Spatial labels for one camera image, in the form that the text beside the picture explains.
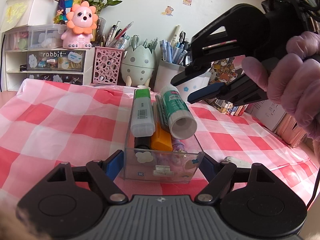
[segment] green highlighter cap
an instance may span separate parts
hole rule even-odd
[[[148,89],[137,89],[134,95],[134,98],[144,98],[144,97],[151,98],[150,91]]]

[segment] gloved hand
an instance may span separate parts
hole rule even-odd
[[[308,137],[320,141],[320,63],[313,59],[320,54],[320,36],[304,32],[291,38],[286,46],[288,54],[268,76],[262,64],[253,57],[242,61],[242,68],[268,98],[290,115]]]

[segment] silver rivet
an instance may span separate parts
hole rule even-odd
[[[125,200],[125,195],[123,195],[121,193],[112,194],[110,196],[110,200],[114,201],[114,202],[121,202],[121,201]]]
[[[213,196],[211,196],[210,194],[200,194],[198,196],[198,200],[201,202],[210,202],[213,200]]]

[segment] red and white checkered tablecloth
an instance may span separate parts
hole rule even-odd
[[[58,163],[83,166],[124,149],[134,88],[88,87],[26,79],[17,95],[0,108],[0,200],[17,201]],[[196,136],[206,153],[260,162],[305,202],[317,168],[299,148],[289,149],[252,117],[219,113],[205,104],[189,106],[198,123]],[[198,170],[189,184],[125,181],[128,195],[189,194],[206,184]]]

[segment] pink lion figurine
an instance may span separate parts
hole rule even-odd
[[[81,5],[75,4],[71,12],[67,13],[68,29],[62,34],[63,48],[65,49],[90,49],[93,38],[92,30],[97,28],[95,22],[98,16],[95,14],[95,6],[89,6],[87,1]]]

